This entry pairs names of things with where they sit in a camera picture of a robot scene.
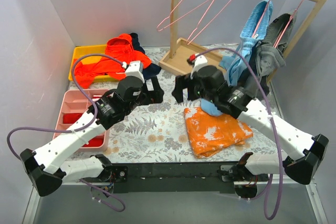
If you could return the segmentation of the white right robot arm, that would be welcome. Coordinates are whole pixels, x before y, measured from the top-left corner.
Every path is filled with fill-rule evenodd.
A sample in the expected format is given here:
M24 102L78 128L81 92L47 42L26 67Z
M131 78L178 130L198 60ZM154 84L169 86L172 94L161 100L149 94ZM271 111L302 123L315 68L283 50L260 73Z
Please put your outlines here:
M280 147L280 157L255 153L243 155L237 164L237 173L242 180L251 180L259 174L285 173L300 184L311 182L329 144L326 136L313 136L279 116L269 114L264 104L252 98L244 88L229 86L223 74L212 65L176 76L172 95L178 103L183 102L184 89L188 100L202 98L212 102L224 114L252 126Z

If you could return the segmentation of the grey shorts on hanger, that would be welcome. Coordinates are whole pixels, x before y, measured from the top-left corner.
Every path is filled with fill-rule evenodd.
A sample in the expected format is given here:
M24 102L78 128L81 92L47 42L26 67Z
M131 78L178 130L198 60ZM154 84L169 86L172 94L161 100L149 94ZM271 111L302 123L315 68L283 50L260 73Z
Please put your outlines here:
M257 79L266 95L269 94L269 86L267 84L267 77L276 69L286 65L283 52L288 47L289 38L292 29L296 22L296 15L289 24L277 48L273 45L281 33L282 28L288 22L288 19L293 11L284 13L278 16L267 27L266 36L263 40L253 47L252 55L249 60L249 65L253 69Z

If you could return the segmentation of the navy blue garment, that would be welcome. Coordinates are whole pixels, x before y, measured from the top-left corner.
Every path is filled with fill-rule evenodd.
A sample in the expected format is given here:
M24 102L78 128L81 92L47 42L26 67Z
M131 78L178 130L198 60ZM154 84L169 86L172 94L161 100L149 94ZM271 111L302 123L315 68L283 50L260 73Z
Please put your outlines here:
M141 45L139 43L138 34L137 33L130 33L129 35L132 38L133 49L145 54L145 56L146 56L145 50L141 47ZM143 73L143 76L144 76L145 80L149 80L153 76L158 75L160 73L161 69L162 68L160 66L158 66L154 63L151 63L148 67L143 69L142 73Z

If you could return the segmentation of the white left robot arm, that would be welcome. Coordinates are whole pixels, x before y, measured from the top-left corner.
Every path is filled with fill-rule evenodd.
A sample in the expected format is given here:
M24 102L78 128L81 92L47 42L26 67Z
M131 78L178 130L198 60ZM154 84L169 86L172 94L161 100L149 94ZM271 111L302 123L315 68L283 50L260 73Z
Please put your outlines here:
M146 82L128 76L118 83L117 88L105 92L81 117L49 143L36 149L25 149L20 160L25 172L37 190L45 197L55 192L64 182L82 178L97 178L106 182L112 175L112 164L98 154L79 161L67 158L113 125L121 122L136 107L162 103L164 91L157 77L151 78L153 90Z

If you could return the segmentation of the aluminium frame rail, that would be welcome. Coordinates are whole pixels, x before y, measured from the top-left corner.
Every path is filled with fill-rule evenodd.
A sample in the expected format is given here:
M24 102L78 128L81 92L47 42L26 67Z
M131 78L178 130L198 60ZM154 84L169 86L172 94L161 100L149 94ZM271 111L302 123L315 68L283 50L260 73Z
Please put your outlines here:
M218 191L121 193L100 196L81 183L66 183L55 193L32 193L24 223L266 223L262 190L235 185L235 193Z

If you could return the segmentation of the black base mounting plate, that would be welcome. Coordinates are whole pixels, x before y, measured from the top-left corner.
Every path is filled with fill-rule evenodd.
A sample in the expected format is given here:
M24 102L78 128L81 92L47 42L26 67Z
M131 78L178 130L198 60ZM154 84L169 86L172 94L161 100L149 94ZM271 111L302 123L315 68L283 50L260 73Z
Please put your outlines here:
M118 163L112 164L104 182L114 192L168 193L218 191L235 193L235 185L248 184L253 192L268 175L243 175L233 162Z

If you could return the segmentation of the red white striped cloth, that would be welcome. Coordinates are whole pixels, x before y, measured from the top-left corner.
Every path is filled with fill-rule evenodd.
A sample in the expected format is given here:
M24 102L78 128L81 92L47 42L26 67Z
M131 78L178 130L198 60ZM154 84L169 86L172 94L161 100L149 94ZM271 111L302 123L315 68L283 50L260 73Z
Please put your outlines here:
M94 94L94 95L92 96L92 100L93 100L93 102L96 102L96 101L98 101L99 99L101 99L101 97L102 97L101 94Z

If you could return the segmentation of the light blue shorts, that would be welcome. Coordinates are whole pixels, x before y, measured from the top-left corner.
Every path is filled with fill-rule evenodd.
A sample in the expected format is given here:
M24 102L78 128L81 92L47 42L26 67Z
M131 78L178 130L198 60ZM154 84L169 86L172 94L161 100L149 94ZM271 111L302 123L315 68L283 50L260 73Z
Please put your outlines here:
M272 1L270 1L264 18L258 28L257 38L254 39L252 37L255 27L264 11L265 5L267 4L267 1L268 0L263 0L254 7L251 15L247 19L247 22L240 33L240 44L236 48L236 51L240 53L248 62L251 58L253 47L256 46L257 43L263 40L266 36L266 30L273 11ZM219 66L226 70L224 78L229 85L243 86L245 90L250 92L258 100L264 100L258 85L256 85L254 78L250 74L250 71L247 69L245 63L238 55L233 54L231 56L223 56Z

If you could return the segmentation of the pink hanger holding grey shorts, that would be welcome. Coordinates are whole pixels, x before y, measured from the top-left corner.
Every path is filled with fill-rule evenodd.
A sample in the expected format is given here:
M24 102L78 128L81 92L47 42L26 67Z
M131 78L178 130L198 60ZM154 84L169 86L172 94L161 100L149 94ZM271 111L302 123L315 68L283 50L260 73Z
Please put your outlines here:
M276 41L275 41L275 43L274 43L274 45L273 45L274 48L277 48L277 47L278 47L278 44L280 43L280 41L281 41L281 39L282 39L284 33L286 32L286 30L287 30L289 24L290 24L291 21L293 20L293 17L296 15L296 13L297 13L298 9L300 8L300 6L301 6L301 4L302 4L303 1L304 1L304 0L301 0L301 1L300 1L300 3L298 4L298 6L296 7L296 9L295 9L295 10L292 12L292 14L290 15L290 17L289 17L289 19L288 19L288 22L287 22L286 25L282 28L281 33L279 34L279 36L277 37L277 39L276 39Z

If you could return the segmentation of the bright orange shorts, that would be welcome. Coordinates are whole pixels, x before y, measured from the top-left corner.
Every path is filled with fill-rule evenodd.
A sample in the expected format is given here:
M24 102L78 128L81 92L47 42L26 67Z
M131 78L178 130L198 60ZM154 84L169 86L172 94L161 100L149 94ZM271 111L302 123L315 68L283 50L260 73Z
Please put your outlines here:
M74 76L79 85L87 89L93 82L108 80L121 80L125 77L125 70L114 60L102 57L105 54L120 62L129 64L132 61L141 61L143 68L148 67L152 61L145 54L136 51L132 46L129 34L121 34L110 39L105 45L80 46L74 49L72 61L91 54L91 57L81 60L75 67Z

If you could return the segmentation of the orange tie-dye shorts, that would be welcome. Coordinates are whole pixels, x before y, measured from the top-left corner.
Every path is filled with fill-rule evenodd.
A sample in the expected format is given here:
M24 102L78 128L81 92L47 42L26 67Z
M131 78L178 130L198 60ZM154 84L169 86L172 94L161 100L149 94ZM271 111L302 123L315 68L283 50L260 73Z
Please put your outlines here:
M200 107L184 109L185 126L196 158L209 158L233 145L244 145L252 129L230 115L211 116Z

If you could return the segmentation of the red folded cloth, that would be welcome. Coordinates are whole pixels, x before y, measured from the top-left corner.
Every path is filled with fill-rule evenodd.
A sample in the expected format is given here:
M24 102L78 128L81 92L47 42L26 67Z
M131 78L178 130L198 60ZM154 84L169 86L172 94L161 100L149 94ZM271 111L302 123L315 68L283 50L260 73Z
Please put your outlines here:
M63 124L74 124L80 119L82 113L64 113L62 117Z

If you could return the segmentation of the red cloth in front compartment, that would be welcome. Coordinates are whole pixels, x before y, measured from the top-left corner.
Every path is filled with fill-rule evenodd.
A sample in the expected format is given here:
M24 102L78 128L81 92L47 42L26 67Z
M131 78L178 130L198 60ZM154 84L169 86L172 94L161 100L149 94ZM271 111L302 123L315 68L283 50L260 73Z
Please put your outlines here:
M104 138L102 136L92 138L88 144L83 145L83 148L96 148L102 146L104 143Z

